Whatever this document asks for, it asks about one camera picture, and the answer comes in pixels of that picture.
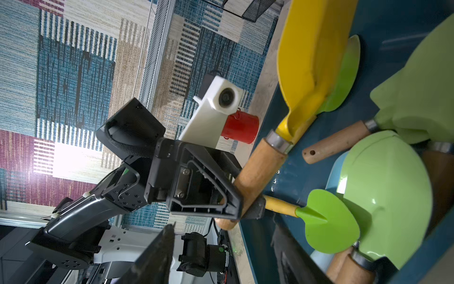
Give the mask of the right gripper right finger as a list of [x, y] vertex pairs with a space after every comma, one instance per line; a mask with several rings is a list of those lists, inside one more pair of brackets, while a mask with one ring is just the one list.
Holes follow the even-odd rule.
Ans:
[[275, 224], [271, 244], [277, 259], [281, 284], [332, 284], [287, 227]]

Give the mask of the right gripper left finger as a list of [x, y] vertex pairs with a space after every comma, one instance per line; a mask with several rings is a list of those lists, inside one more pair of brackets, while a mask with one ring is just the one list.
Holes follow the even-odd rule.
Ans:
[[166, 225], [117, 284], [168, 284], [175, 236], [175, 226]]

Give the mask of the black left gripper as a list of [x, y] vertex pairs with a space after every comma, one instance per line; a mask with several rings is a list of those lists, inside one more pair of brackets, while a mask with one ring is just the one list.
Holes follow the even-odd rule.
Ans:
[[264, 216], [266, 201], [259, 196], [242, 212], [244, 194], [233, 184], [241, 170], [227, 151], [160, 138], [144, 197], [148, 204], [165, 202], [175, 215], [258, 220]]

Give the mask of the green shovel yellow handle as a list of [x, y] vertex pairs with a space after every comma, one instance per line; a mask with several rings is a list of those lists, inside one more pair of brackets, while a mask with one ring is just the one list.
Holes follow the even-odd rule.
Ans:
[[341, 217], [341, 227], [333, 236], [328, 237], [327, 213], [322, 211], [323, 205], [327, 205], [327, 194], [324, 189], [314, 189], [310, 192], [305, 207], [291, 204], [272, 196], [264, 196], [266, 209], [275, 213], [288, 215], [303, 220], [305, 225], [305, 238], [310, 247], [327, 254], [335, 254], [351, 247], [360, 237], [359, 225], [346, 206], [346, 215]]

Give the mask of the yellow shovel wooden handle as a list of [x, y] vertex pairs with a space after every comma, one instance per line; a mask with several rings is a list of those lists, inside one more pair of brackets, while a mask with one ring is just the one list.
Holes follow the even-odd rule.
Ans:
[[246, 213], [319, 115], [338, 79], [357, 1], [292, 1], [276, 54], [278, 85], [267, 109], [280, 123], [259, 139], [234, 181]]

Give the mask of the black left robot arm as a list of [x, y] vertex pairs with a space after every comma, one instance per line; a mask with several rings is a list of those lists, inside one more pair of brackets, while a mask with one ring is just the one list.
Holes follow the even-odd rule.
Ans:
[[124, 255], [127, 233], [110, 226], [109, 219], [154, 202], [165, 203], [175, 215], [229, 221], [264, 215], [263, 197], [242, 213], [244, 199], [233, 184], [241, 166], [234, 155], [165, 138], [164, 132], [138, 99], [128, 101], [96, 132], [120, 166], [78, 200], [65, 198], [27, 248], [57, 266], [81, 270], [102, 263], [110, 248]]

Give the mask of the teal plastic storage box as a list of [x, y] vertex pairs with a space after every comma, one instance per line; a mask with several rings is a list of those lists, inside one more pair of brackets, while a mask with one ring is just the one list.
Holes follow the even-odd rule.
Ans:
[[361, 44], [344, 103], [319, 111], [264, 193], [309, 203], [349, 151], [335, 200], [361, 234], [346, 245], [340, 284], [454, 281], [454, 4], [359, 1]]

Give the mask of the white mesh wall basket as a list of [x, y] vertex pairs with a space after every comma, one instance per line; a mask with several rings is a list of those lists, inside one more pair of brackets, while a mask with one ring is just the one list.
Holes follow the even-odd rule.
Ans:
[[175, 5], [175, 0], [157, 1], [157, 7], [154, 10], [153, 29], [151, 30], [150, 41], [148, 43], [139, 95], [139, 100], [149, 111], [152, 110], [156, 97], [158, 77], [164, 58]]

